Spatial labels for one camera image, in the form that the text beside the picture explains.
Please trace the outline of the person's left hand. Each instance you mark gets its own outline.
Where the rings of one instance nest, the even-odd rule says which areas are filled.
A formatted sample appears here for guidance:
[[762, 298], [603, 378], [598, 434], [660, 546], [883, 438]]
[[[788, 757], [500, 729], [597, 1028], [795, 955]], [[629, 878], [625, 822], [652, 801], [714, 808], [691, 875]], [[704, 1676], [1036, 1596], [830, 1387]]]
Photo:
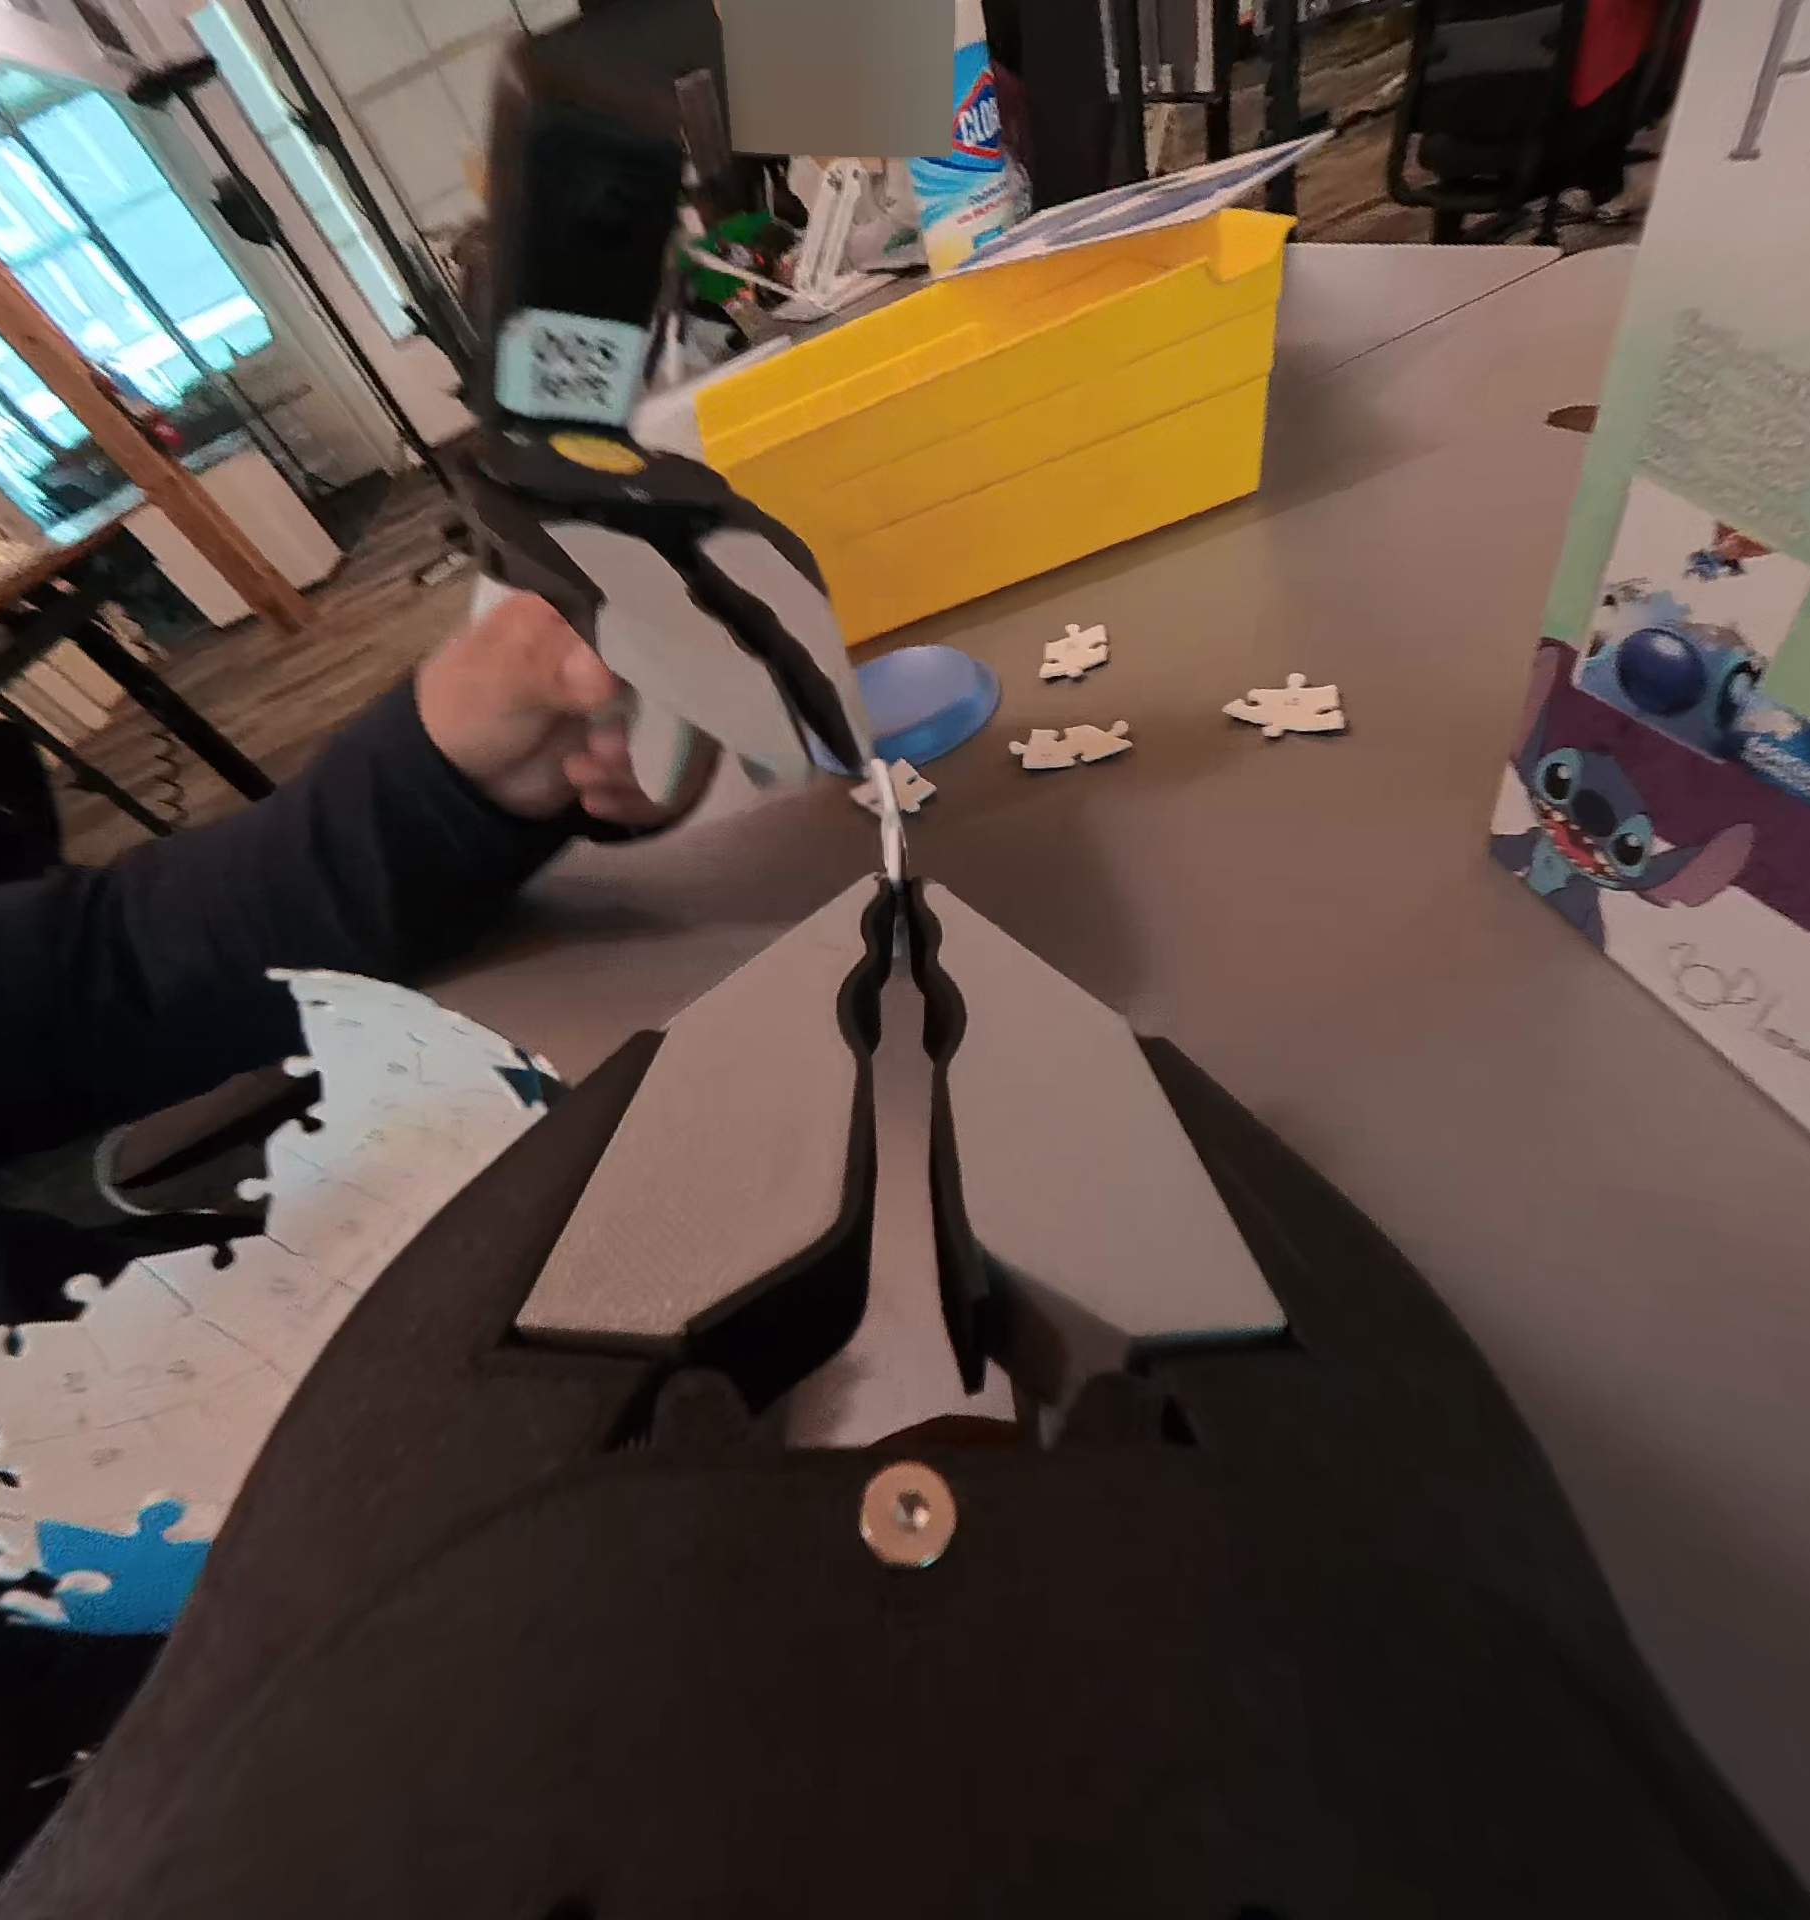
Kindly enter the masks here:
[[426, 659], [415, 704], [438, 752], [502, 811], [567, 809], [637, 832], [692, 813], [720, 754], [698, 739], [669, 801], [641, 788], [629, 762], [625, 687], [546, 601], [505, 590]]

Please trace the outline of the wooden post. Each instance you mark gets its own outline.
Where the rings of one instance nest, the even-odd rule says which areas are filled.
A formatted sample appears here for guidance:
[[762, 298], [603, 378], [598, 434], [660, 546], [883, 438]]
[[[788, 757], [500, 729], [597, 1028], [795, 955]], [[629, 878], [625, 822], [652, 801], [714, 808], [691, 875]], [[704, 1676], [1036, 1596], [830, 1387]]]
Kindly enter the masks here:
[[1, 261], [0, 338], [87, 427], [102, 450], [254, 615], [281, 634], [297, 634], [313, 623], [313, 611], [299, 590], [269, 563], [199, 478], [156, 446], [133, 415], [109, 396], [92, 364]]

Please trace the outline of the puzzle ball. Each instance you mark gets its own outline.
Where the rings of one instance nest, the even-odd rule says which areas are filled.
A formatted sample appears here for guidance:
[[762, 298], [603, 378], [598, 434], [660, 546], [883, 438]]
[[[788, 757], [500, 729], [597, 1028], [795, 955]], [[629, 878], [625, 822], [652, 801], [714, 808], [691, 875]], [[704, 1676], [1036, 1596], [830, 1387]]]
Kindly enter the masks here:
[[297, 1388], [416, 1232], [557, 1102], [557, 1069], [404, 987], [276, 970], [302, 1107], [211, 1243], [0, 1318], [0, 1626], [162, 1637]]

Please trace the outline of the person's left forearm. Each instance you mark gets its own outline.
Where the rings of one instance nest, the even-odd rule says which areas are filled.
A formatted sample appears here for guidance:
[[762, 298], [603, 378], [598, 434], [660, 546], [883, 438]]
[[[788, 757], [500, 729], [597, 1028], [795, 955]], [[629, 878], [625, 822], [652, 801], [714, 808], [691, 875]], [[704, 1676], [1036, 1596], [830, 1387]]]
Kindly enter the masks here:
[[395, 691], [244, 813], [0, 883], [0, 1160], [281, 1062], [302, 1031], [276, 972], [415, 984], [588, 832], [483, 797]]

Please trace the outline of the black office chair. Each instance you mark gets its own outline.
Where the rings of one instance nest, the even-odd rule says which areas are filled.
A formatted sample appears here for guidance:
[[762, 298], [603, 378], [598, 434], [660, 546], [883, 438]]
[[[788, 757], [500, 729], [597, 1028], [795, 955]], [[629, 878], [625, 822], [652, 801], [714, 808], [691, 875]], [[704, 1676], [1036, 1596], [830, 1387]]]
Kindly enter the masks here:
[[1696, 3], [1417, 3], [1384, 184], [1436, 246], [1554, 246], [1623, 192]]

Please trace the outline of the wipes container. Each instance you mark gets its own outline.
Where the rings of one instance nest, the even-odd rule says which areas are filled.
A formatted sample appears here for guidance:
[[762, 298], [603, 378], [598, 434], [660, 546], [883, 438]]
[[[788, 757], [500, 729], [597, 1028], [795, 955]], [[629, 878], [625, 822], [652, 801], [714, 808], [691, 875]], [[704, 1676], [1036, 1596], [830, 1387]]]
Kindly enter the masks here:
[[1002, 138], [995, 67], [984, 33], [954, 48], [951, 133], [935, 157], [908, 163], [926, 271], [947, 277], [1012, 233], [1022, 187]]

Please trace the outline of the blue plastic ball stand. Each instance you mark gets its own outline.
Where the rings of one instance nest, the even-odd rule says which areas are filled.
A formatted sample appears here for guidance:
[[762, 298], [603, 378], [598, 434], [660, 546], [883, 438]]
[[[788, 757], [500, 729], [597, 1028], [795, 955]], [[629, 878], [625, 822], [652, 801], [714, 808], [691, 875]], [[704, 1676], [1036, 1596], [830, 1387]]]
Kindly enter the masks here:
[[870, 754], [923, 771], [977, 739], [1001, 704], [996, 671], [952, 644], [909, 644], [854, 667]]

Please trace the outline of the blue and white printed sheet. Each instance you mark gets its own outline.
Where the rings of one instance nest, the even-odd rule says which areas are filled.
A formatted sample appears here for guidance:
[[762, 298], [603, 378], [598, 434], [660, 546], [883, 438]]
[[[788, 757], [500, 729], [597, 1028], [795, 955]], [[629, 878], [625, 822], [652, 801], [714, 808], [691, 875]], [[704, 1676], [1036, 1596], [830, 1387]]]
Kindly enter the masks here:
[[1081, 200], [1041, 208], [972, 252], [951, 270], [948, 277], [996, 271], [1201, 221], [1223, 208], [1247, 204], [1270, 184], [1287, 179], [1304, 158], [1314, 157], [1331, 139], [1333, 130], [1312, 132], [1242, 157], [1114, 185]]

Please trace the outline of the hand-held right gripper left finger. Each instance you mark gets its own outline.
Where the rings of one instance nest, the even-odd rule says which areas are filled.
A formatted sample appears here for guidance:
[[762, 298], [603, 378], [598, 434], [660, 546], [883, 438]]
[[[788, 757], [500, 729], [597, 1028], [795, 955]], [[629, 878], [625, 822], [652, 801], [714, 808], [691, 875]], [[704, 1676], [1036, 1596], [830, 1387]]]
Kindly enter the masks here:
[[870, 1300], [872, 1063], [899, 892], [850, 887], [657, 1036], [522, 1340], [723, 1377], [755, 1412]]

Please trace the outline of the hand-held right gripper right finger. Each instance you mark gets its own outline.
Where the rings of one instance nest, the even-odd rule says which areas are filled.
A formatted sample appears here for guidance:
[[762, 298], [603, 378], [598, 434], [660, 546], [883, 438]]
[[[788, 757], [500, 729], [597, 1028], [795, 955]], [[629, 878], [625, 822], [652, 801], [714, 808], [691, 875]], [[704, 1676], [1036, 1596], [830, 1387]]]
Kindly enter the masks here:
[[967, 1390], [1085, 1383], [1287, 1333], [1130, 1022], [951, 889], [902, 919], [933, 1065], [940, 1314]]

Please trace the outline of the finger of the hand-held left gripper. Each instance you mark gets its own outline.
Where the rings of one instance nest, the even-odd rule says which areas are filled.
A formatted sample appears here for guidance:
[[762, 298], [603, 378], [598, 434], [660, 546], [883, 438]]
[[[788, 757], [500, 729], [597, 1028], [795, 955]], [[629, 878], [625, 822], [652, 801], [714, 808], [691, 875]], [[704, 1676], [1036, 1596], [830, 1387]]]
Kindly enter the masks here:
[[574, 565], [601, 594], [592, 644], [627, 692], [641, 788], [686, 788], [700, 741], [736, 760], [757, 788], [816, 778], [807, 727], [773, 667], [700, 607], [666, 555], [577, 519]]
[[816, 556], [791, 529], [702, 529], [689, 574], [831, 762], [874, 757], [870, 709]]

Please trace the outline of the yellow plastic bin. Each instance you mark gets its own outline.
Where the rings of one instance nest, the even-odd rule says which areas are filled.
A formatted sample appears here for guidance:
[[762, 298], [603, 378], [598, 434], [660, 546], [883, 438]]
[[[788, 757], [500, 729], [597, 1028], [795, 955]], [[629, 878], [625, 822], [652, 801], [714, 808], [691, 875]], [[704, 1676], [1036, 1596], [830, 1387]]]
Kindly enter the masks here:
[[1199, 517], [1262, 479], [1290, 231], [1227, 206], [929, 284], [704, 387], [702, 459], [847, 644]]

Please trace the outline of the wooden desk with black legs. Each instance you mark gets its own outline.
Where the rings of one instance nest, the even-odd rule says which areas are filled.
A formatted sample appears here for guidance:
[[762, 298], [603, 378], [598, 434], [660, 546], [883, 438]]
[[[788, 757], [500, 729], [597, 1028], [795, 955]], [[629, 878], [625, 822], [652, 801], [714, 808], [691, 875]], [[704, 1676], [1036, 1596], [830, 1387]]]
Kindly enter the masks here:
[[33, 708], [20, 696], [29, 671], [49, 666], [69, 646], [122, 704], [145, 718], [156, 743], [170, 748], [168, 778], [184, 760], [193, 760], [242, 801], [258, 803], [274, 792], [270, 778], [167, 684], [161, 650], [132, 636], [133, 623], [111, 576], [122, 543], [122, 517], [102, 519], [72, 543], [29, 546], [0, 532], [0, 719], [13, 723], [71, 788], [99, 799], [150, 837], [170, 837], [187, 820], [182, 787], [162, 809], [135, 799], [80, 751], [67, 727], [45, 723], [45, 692]]

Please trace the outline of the white cabinet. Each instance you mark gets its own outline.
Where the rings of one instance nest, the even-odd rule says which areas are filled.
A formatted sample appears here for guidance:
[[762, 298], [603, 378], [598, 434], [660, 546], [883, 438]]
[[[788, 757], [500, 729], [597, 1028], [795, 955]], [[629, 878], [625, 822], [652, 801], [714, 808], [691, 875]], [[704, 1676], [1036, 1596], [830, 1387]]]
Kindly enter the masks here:
[[[345, 565], [346, 553], [321, 526], [314, 512], [252, 445], [228, 450], [196, 478], [294, 590], [316, 589]], [[162, 508], [142, 504], [126, 517], [122, 529], [211, 628], [230, 629], [252, 615], [236, 589], [187, 543]]]

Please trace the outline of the black light stand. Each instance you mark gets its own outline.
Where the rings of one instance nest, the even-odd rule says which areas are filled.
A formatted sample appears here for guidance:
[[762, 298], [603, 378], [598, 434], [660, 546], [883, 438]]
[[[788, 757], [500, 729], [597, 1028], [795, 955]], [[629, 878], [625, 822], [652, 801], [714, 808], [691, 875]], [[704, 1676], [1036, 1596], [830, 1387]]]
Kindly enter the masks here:
[[301, 344], [314, 389], [390, 470], [444, 483], [471, 347], [446, 262], [356, 128], [299, 4], [127, 4], [130, 102], [204, 178], [200, 200]]

